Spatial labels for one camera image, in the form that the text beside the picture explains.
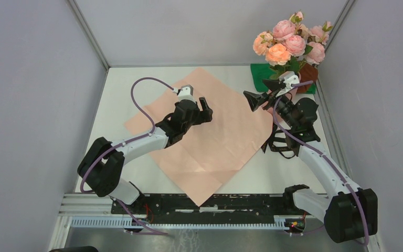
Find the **peach flower stem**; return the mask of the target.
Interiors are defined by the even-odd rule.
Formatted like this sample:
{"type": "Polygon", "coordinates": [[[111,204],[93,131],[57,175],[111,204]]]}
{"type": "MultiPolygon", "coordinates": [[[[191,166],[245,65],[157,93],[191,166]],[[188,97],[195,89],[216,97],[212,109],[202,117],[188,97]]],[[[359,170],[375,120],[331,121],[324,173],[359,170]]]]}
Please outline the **peach flower stem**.
{"type": "Polygon", "coordinates": [[[264,57],[274,75],[277,76],[274,78],[277,79],[285,73],[286,64],[291,59],[291,53],[285,45],[277,42],[270,32],[261,32],[254,40],[252,49],[256,55],[264,57]]]}
{"type": "Polygon", "coordinates": [[[304,24],[301,23],[298,23],[296,27],[297,27],[296,35],[301,36],[304,40],[308,40],[308,38],[310,37],[310,30],[304,24]]]}

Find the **pink flower bouquet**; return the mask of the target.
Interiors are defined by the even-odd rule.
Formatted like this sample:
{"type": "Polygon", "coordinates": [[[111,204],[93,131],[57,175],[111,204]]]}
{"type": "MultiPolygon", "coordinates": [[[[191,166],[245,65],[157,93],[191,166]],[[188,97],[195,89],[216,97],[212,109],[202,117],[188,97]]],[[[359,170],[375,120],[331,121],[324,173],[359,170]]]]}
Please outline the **pink flower bouquet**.
{"type": "Polygon", "coordinates": [[[125,180],[148,193],[183,191],[197,205],[214,193],[273,193],[270,157],[261,146],[272,116],[251,111],[243,91],[254,89],[248,66],[126,68],[138,81],[135,98],[155,122],[174,110],[176,96],[164,83],[191,85],[205,97],[213,120],[191,127],[175,145],[142,156],[123,170],[125,180]]]}

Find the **black ribbon gold lettering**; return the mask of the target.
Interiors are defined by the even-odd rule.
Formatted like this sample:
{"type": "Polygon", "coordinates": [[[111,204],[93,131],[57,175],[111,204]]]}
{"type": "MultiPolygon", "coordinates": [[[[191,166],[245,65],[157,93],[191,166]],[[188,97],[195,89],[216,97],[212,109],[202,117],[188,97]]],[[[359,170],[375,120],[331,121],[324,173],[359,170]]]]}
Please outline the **black ribbon gold lettering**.
{"type": "Polygon", "coordinates": [[[264,142],[264,144],[261,146],[261,150],[263,153],[266,153],[267,149],[269,149],[271,152],[277,152],[279,153],[283,158],[289,160],[293,157],[295,157],[293,151],[288,148],[288,146],[277,146],[276,144],[282,144],[285,143],[285,139],[278,137],[277,134],[281,134],[282,130],[278,128],[276,124],[272,125],[272,132],[270,136],[267,138],[267,140],[264,142]],[[286,156],[284,153],[285,152],[292,152],[293,154],[291,156],[286,156]]]}

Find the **pink flower stem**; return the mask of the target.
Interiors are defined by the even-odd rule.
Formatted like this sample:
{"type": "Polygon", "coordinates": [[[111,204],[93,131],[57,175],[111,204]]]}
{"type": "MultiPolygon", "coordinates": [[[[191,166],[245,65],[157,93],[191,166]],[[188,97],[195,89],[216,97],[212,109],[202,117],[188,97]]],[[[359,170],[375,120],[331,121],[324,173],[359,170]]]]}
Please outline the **pink flower stem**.
{"type": "Polygon", "coordinates": [[[320,64],[325,58],[325,45],[330,38],[330,31],[333,25],[326,21],[322,26],[314,26],[308,31],[307,45],[312,47],[311,51],[304,56],[309,64],[320,64]]]}
{"type": "Polygon", "coordinates": [[[279,21],[272,30],[272,36],[277,42],[281,42],[291,53],[291,59],[286,64],[285,71],[298,72],[303,64],[303,56],[307,51],[307,40],[296,35],[298,23],[302,24],[304,15],[302,11],[297,11],[288,19],[279,21]]]}

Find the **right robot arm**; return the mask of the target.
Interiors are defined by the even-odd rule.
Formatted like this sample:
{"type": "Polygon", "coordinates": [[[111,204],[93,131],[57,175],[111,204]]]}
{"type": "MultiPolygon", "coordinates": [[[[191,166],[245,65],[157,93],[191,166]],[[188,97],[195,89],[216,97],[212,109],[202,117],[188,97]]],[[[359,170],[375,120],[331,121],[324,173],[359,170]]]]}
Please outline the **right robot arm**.
{"type": "Polygon", "coordinates": [[[277,80],[262,82],[268,93],[243,92],[251,110],[273,109],[273,123],[285,134],[288,149],[308,166],[327,194],[320,196],[306,185],[287,187],[283,210],[288,214],[300,210],[311,214],[336,243],[363,239],[361,245],[368,246],[370,236],[377,234],[378,197],[371,188],[363,189],[349,178],[325,150],[314,128],[318,104],[310,98],[293,103],[286,97],[308,82],[301,82],[292,71],[277,80]]]}

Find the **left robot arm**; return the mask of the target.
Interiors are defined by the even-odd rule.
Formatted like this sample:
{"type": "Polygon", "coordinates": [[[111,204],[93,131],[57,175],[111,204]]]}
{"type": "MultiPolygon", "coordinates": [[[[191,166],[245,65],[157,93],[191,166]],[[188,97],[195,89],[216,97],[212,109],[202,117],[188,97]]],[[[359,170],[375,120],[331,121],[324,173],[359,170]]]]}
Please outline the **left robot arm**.
{"type": "Polygon", "coordinates": [[[110,196],[120,200],[126,210],[137,214],[143,209],[144,200],[135,185],[121,179],[123,167],[145,154],[174,145],[190,127],[210,122],[212,118],[213,110],[204,97],[198,102],[178,101],[174,112],[149,131],[119,143],[97,138],[78,166],[77,173],[98,197],[110,196]]]}

